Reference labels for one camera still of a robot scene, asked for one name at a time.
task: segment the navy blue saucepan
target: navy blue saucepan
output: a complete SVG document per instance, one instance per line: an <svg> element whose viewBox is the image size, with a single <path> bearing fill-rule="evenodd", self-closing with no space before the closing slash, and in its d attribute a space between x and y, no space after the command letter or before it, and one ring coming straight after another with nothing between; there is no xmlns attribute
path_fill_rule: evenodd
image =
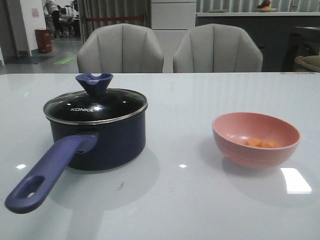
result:
<svg viewBox="0 0 320 240"><path fill-rule="evenodd" d="M54 144L5 200L17 214L38 208L64 169L101 171L121 166L145 147L147 98L128 89L107 88L113 75L84 73L85 89L57 96L43 107Z"/></svg>

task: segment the doormat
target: doormat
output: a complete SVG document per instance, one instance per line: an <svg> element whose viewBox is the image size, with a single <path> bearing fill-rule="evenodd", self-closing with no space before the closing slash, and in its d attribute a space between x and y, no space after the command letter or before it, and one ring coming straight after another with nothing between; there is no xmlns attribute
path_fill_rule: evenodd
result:
<svg viewBox="0 0 320 240"><path fill-rule="evenodd" d="M39 64L53 56L10 56L4 59L4 64Z"/></svg>
<svg viewBox="0 0 320 240"><path fill-rule="evenodd" d="M76 59L77 59L76 57L69 56L64 59L61 59L60 61L55 62L54 64L62 64L62 65L69 64L69 63L75 61Z"/></svg>

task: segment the chair backrest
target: chair backrest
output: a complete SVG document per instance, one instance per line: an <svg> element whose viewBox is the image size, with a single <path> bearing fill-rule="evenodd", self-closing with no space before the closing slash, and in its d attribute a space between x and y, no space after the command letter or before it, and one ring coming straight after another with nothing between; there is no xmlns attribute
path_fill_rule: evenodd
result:
<svg viewBox="0 0 320 240"><path fill-rule="evenodd" d="M173 56L175 73L260 72L263 55L240 27L207 24L187 30Z"/></svg>
<svg viewBox="0 0 320 240"><path fill-rule="evenodd" d="M94 30L77 64L79 73L162 73L164 56L152 29L121 23Z"/></svg>

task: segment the glass lid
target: glass lid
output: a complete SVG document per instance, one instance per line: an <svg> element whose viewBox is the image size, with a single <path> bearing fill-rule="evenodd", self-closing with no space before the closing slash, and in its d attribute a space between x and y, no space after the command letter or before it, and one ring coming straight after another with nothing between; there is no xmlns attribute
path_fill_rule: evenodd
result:
<svg viewBox="0 0 320 240"><path fill-rule="evenodd" d="M66 93L49 100L43 112L49 120L69 125L97 125L132 117L147 108L147 98L136 91L108 88L99 96L86 91Z"/></svg>

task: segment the carrot piece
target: carrot piece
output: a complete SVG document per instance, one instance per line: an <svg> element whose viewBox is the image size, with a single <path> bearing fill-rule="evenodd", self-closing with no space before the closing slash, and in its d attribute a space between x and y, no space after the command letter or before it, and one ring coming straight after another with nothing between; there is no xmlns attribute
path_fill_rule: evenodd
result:
<svg viewBox="0 0 320 240"><path fill-rule="evenodd" d="M276 140L270 140L268 142L263 142L263 144L261 145L262 148L265 148L265 149L275 149L275 148L278 148L279 145L278 145L278 142Z"/></svg>
<svg viewBox="0 0 320 240"><path fill-rule="evenodd" d="M264 149L272 149L273 148L271 144L269 144L268 142L265 142L265 141L262 143L261 147Z"/></svg>
<svg viewBox="0 0 320 240"><path fill-rule="evenodd" d="M251 147L261 147L263 142L264 141L262 141L262 139L260 139L260 138L251 137L248 139L248 141L246 143Z"/></svg>
<svg viewBox="0 0 320 240"><path fill-rule="evenodd" d="M276 140L270 140L268 141L268 144L272 146L272 148L278 148L278 142Z"/></svg>

